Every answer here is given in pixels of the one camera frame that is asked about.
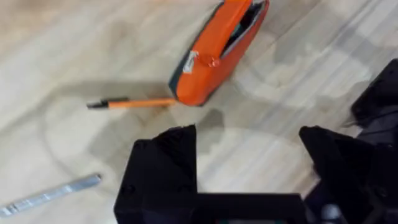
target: light wood surface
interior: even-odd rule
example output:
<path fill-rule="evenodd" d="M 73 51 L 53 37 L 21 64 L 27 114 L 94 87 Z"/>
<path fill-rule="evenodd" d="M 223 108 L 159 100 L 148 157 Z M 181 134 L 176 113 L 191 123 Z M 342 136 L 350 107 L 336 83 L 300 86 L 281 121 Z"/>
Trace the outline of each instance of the light wood surface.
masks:
<path fill-rule="evenodd" d="M 89 111 L 105 96 L 168 96 L 167 81 L 215 1 L 0 2 L 0 204 L 99 172 L 96 188 L 0 223 L 116 223 L 131 146 L 198 127 L 202 192 L 300 192 L 317 178 L 303 125 L 344 128 L 398 56 L 396 0 L 271 0 L 231 78 L 202 108 Z"/>

